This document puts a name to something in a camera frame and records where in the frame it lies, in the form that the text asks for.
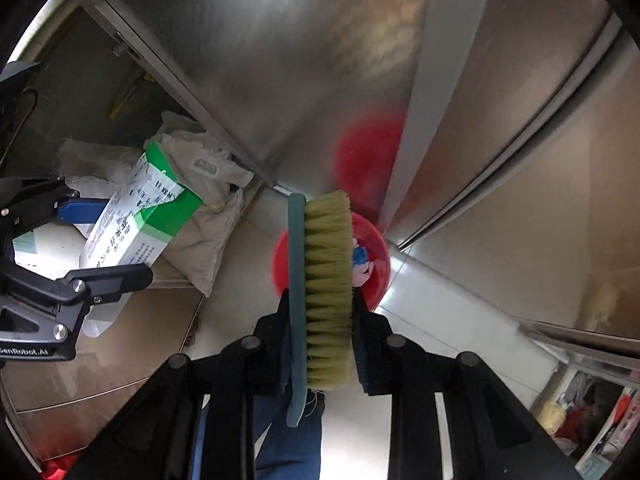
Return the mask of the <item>person blue trouser legs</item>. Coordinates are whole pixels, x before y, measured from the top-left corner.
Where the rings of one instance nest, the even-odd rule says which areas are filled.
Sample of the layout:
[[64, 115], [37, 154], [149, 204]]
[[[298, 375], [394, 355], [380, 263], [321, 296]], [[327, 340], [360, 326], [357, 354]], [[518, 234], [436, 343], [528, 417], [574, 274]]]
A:
[[[230, 396], [209, 397], [203, 404], [193, 439], [191, 479], [318, 479], [321, 471], [322, 416], [326, 396], [309, 390], [302, 418], [288, 426], [291, 393], [256, 396], [247, 424], [231, 427], [220, 416], [234, 408]], [[239, 443], [244, 456], [233, 468], [215, 448]]]

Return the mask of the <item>white medicine box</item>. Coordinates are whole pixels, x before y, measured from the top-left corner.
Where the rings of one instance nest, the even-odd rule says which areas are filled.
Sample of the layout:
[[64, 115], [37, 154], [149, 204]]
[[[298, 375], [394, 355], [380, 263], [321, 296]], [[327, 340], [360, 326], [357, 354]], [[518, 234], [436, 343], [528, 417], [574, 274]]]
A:
[[80, 266], [152, 266], [201, 204], [151, 142], [94, 225]]

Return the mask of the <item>teal scrub brush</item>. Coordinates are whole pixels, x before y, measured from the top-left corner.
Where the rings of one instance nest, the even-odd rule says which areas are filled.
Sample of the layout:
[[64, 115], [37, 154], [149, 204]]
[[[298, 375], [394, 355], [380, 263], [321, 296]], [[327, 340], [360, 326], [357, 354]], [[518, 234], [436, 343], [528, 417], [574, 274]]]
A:
[[299, 425], [307, 394], [340, 388], [352, 352], [352, 212], [342, 191], [288, 196], [288, 326], [291, 400]]

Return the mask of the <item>pink blue plastic wrapper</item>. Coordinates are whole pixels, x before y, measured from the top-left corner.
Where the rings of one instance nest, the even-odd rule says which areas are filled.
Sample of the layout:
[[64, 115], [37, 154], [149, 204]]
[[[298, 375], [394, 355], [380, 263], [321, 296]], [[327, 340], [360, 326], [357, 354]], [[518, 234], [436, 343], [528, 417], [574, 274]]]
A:
[[352, 239], [352, 286], [362, 287], [370, 280], [374, 269], [374, 261], [369, 257], [367, 248]]

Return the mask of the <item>red plastic trash bucket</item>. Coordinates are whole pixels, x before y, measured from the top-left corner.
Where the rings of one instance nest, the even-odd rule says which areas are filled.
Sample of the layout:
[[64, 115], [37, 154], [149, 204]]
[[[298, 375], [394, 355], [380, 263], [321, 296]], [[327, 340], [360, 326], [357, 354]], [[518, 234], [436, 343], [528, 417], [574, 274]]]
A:
[[[378, 229], [352, 213], [352, 284], [360, 288], [368, 309], [374, 311], [390, 284], [390, 253]], [[284, 231], [271, 255], [271, 283], [280, 297], [288, 287], [288, 232]]]

